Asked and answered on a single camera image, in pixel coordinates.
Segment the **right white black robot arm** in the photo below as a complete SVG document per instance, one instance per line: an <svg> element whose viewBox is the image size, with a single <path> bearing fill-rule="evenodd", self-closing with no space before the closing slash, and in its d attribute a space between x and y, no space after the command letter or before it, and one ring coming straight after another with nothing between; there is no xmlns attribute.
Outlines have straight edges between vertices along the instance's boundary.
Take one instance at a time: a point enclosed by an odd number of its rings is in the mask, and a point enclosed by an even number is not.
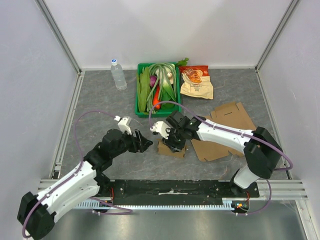
<svg viewBox="0 0 320 240"><path fill-rule="evenodd" d="M173 152L179 152L186 140L217 143L242 153L246 165L239 169L229 184L235 197L242 196L258 179L270 179L281 158L282 149L263 127L238 129L218 124L205 117L188 118L174 111L165 121L155 123L162 141Z"/></svg>

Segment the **small brown cardboard box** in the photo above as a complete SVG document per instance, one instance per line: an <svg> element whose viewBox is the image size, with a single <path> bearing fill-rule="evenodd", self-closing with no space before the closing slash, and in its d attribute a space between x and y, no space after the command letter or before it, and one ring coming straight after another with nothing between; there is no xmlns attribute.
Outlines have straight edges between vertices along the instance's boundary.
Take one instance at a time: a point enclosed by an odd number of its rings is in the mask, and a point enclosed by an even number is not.
<svg viewBox="0 0 320 240"><path fill-rule="evenodd" d="M175 157L183 159L186 154L187 146L185 145L180 152L172 152L161 140L157 144L157 153L164 156Z"/></svg>

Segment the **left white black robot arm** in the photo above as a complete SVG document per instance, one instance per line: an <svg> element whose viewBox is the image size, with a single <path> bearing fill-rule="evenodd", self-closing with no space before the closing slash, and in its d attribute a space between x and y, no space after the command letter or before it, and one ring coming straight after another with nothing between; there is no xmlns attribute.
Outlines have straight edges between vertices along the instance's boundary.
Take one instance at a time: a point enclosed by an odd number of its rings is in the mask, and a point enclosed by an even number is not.
<svg viewBox="0 0 320 240"><path fill-rule="evenodd" d="M76 205L96 195L106 196L111 180L104 171L113 159L126 152L143 153L152 144L137 129L133 134L108 130L67 175L37 194L27 192L21 198L17 220L22 225L22 236L40 240Z"/></svg>

